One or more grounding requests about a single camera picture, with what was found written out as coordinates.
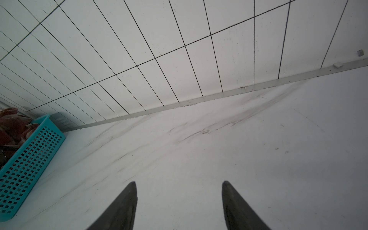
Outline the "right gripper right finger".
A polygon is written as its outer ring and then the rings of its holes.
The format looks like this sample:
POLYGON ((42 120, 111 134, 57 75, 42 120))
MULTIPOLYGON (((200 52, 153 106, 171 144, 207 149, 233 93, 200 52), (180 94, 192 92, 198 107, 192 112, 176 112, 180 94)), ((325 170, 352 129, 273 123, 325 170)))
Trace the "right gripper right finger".
POLYGON ((221 194, 228 230, 270 230, 229 181, 222 183, 221 194))

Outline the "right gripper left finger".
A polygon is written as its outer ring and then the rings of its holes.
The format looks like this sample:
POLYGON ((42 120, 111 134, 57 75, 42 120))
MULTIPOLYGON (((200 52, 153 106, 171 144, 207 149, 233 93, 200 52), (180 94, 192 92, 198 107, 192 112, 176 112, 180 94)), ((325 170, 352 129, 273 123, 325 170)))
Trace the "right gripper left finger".
POLYGON ((136 183, 130 182, 88 230, 132 230, 138 196, 136 183))

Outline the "red plaid skirt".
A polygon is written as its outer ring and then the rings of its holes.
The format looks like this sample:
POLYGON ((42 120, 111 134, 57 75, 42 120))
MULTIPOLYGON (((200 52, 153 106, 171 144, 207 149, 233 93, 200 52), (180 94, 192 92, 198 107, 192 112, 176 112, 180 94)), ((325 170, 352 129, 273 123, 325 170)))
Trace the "red plaid skirt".
POLYGON ((1 168, 35 132, 39 124, 11 107, 1 111, 1 168))

